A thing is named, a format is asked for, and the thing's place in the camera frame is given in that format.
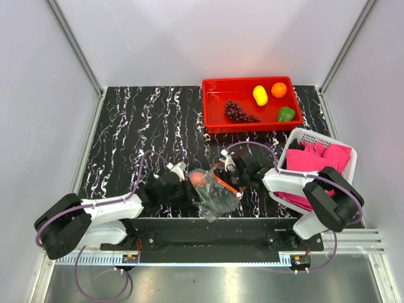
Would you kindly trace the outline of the green fake pepper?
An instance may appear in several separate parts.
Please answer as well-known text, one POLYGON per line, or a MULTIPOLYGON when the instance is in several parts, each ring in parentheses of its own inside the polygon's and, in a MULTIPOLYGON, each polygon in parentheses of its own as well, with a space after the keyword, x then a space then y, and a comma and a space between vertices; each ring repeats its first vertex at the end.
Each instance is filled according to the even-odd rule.
POLYGON ((277 122, 289 122, 292 121, 296 116, 296 111, 290 107, 282 107, 277 115, 277 122))

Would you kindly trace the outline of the clear zip bag orange seal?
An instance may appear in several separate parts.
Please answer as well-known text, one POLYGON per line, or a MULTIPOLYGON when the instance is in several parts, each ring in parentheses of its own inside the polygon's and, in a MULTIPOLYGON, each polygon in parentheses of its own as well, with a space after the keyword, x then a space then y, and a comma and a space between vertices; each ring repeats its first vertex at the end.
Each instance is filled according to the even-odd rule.
POLYGON ((243 196, 244 187, 230 184, 224 163, 215 163, 210 170, 195 169, 188 173, 188 179, 198 195, 194 204, 202 218, 214 222, 223 214, 237 208, 243 196))

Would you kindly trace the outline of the green fake lime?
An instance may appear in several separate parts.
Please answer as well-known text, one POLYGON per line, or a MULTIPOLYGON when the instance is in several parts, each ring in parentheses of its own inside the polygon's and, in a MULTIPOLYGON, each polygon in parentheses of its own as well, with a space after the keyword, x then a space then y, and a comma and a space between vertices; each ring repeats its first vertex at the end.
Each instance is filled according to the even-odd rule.
POLYGON ((218 205, 225 204, 223 198, 215 194, 202 193, 201 199, 204 201, 206 205, 210 205, 211 207, 217 207, 218 205))

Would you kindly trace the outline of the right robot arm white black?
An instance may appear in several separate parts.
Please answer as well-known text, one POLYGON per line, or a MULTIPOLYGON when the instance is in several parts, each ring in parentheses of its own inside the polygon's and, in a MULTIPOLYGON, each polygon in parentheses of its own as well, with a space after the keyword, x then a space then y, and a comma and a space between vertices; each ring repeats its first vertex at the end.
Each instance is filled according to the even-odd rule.
POLYGON ((332 167, 319 172, 296 172, 262 167, 247 155, 226 155, 223 163, 223 179, 235 187, 251 186, 308 200, 312 210, 303 214, 286 236, 288 246, 294 250, 303 249, 309 238, 321 232, 341 232, 363 214, 360 194, 332 167))

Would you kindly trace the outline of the dark purple fake grapes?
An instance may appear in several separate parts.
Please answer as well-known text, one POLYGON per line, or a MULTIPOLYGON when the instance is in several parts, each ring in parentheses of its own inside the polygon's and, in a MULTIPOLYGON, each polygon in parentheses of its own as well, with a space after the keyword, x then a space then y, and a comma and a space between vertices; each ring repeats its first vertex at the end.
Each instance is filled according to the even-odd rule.
POLYGON ((234 102, 233 100, 228 100, 225 103, 224 109, 225 117, 229 118, 233 123, 260 123, 261 121, 252 114, 247 114, 242 107, 234 102))

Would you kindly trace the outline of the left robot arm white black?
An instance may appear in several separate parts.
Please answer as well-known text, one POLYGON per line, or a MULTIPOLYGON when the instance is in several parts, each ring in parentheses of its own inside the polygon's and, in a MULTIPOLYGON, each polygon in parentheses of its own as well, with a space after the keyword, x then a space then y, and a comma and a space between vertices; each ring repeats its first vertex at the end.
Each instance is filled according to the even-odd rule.
POLYGON ((131 249, 136 234, 128 220, 150 216, 163 204, 192 207, 199 199, 195 187, 200 182, 199 177, 170 171, 122 196, 95 200, 69 193, 35 221, 35 243, 52 260, 78 246, 131 249))

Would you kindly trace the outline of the orange fake fruit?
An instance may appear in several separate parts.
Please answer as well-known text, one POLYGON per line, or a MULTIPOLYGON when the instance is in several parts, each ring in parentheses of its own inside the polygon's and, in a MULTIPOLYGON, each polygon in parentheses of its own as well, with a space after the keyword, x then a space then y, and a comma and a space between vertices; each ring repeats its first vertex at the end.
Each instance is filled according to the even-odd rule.
POLYGON ((271 94, 275 98, 283 98, 287 94, 287 86, 284 83, 275 83, 271 88, 271 94))

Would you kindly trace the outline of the yellow fake banana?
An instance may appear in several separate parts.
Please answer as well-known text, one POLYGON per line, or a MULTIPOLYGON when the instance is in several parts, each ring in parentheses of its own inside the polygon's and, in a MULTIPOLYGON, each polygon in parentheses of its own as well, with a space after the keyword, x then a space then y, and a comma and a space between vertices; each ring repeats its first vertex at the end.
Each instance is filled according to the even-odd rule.
POLYGON ((258 106, 262 107, 268 103, 268 94, 263 86, 255 86, 252 95, 258 106))

